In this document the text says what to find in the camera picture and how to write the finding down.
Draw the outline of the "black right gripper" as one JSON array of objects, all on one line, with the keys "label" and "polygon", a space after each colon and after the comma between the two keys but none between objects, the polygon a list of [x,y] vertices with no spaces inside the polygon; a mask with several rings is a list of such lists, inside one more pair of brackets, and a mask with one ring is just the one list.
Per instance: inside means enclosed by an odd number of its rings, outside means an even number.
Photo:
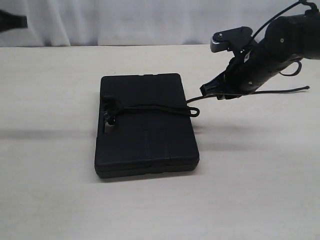
[{"label": "black right gripper", "polygon": [[228,73],[220,73],[200,87],[203,97],[216,95],[217,100],[232,100],[259,89],[283,67],[283,58],[265,47],[254,47],[241,64]]}]

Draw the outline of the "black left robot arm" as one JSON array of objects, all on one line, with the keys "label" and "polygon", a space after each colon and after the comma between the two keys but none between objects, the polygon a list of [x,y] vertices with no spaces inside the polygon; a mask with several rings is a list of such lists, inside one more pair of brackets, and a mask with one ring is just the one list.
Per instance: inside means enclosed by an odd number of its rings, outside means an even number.
[{"label": "black left robot arm", "polygon": [[28,20],[25,15],[17,15],[0,10],[0,32],[7,32],[14,29],[27,29]]}]

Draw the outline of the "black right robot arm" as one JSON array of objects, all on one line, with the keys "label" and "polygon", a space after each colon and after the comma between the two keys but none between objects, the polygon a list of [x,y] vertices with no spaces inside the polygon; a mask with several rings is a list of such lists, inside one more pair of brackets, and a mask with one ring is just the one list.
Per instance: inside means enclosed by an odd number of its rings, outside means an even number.
[{"label": "black right robot arm", "polygon": [[273,20],[259,42],[250,43],[253,30],[243,26],[215,33],[213,53],[232,51],[226,69],[203,84],[203,96],[215,95],[230,100],[254,93],[270,78],[302,59],[320,58],[320,13],[280,16]]}]

